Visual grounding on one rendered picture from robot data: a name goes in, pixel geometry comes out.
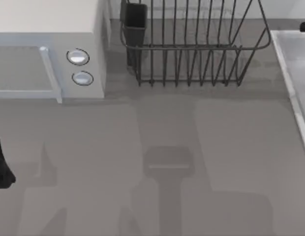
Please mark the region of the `black cutlery holder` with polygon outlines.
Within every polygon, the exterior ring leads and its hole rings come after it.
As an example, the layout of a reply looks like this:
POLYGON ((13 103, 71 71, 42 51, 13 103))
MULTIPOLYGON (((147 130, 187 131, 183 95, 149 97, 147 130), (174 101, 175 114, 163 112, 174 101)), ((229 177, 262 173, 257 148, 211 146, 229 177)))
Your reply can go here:
POLYGON ((121 0, 120 20, 122 31, 126 40, 127 66, 133 66, 136 50, 142 48, 147 28, 148 6, 143 3, 132 3, 121 0))

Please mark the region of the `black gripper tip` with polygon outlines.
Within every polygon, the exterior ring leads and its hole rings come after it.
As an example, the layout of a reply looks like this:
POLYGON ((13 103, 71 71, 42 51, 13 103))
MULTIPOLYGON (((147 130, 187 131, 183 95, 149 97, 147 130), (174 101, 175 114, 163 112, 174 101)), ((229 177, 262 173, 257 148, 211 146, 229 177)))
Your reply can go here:
POLYGON ((0 189, 7 189, 16 182, 16 177, 8 166, 0 143, 0 189))

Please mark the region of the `glass microwave door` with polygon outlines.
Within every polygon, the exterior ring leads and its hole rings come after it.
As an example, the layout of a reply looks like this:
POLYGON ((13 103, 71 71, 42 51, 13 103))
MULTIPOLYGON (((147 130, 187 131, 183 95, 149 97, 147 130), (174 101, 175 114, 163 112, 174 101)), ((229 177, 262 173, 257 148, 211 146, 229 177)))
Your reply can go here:
POLYGON ((0 99, 63 102, 51 46, 29 37, 0 36, 0 99))

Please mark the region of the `pale microwave oven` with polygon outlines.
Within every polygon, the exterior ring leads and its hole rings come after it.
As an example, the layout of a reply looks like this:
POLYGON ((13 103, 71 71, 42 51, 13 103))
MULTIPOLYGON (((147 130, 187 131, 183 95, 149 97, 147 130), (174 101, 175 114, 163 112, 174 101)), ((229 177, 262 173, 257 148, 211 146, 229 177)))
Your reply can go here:
POLYGON ((46 42, 64 99, 102 99, 106 87, 105 48, 111 37, 108 0, 0 0, 0 36, 29 37, 46 42), (71 64, 66 52, 86 51, 90 60, 71 64), (72 74, 87 71, 94 81, 79 86, 72 74))

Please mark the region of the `round silver microwave knob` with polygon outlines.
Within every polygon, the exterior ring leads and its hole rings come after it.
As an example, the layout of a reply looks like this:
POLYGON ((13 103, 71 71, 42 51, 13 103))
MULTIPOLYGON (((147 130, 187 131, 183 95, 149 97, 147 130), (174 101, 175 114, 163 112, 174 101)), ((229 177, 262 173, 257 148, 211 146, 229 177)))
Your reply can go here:
POLYGON ((67 60, 76 66, 83 66, 87 64, 90 60, 89 54, 82 49, 74 49, 66 52, 67 60))
POLYGON ((89 86, 94 81, 93 75, 87 71, 73 73, 71 78, 72 81, 79 86, 89 86))

